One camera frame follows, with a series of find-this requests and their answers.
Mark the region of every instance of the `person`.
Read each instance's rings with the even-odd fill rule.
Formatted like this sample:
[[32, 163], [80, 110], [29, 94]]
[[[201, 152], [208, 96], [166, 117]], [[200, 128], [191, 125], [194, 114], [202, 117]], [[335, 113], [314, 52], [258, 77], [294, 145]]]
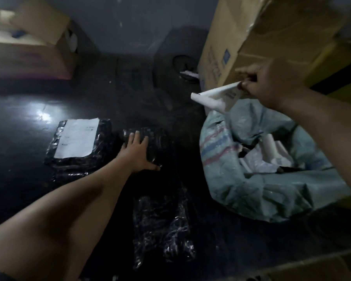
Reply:
[[[240, 68], [243, 88], [313, 137], [351, 187], [351, 104], [307, 89], [283, 60]], [[117, 157], [89, 176], [35, 201], [0, 225], [0, 280], [78, 279], [129, 175], [159, 170], [146, 160], [148, 138], [130, 134]]]

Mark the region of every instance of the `table surface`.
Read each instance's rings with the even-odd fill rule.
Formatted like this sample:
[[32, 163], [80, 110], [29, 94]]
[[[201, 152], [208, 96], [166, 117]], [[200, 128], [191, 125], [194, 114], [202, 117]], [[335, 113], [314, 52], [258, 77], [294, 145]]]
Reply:
[[106, 58], [82, 65], [71, 81], [0, 80], [0, 223], [52, 190], [43, 159], [58, 122], [99, 117], [110, 118], [116, 130], [155, 125], [169, 132], [188, 189], [197, 257], [179, 263], [148, 258], [133, 272], [126, 186], [82, 276], [228, 279], [351, 251], [348, 210], [330, 206], [270, 224], [240, 217], [212, 201], [198, 151], [204, 109], [190, 100], [199, 86], [180, 79], [170, 62]]

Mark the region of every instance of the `wall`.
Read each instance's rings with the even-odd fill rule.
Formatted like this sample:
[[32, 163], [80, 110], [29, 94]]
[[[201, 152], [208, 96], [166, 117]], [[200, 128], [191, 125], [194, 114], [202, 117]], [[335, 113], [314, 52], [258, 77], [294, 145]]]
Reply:
[[[0, 0], [15, 9], [22, 0]], [[208, 30], [218, 0], [47, 0], [68, 14], [103, 53], [153, 55], [174, 28]]]

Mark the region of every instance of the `large cardboard box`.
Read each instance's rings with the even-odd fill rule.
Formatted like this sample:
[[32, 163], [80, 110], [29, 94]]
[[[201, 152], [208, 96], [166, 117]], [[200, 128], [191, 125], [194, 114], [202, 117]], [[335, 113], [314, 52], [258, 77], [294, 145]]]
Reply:
[[219, 0], [198, 65], [201, 88], [234, 83], [236, 68], [274, 57], [304, 73], [344, 21], [325, 0]]
[[8, 22], [27, 34], [14, 38], [13, 30], [0, 30], [0, 77], [72, 78], [77, 55], [70, 47], [68, 16], [43, 0], [27, 0]]

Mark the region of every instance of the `cardboard box flap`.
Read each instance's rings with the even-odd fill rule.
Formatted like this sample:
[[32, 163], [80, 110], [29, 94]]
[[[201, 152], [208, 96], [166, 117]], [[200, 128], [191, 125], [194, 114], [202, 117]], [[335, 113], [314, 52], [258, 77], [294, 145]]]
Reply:
[[12, 24], [56, 45], [66, 30], [70, 18], [44, 0], [26, 0], [16, 11]]

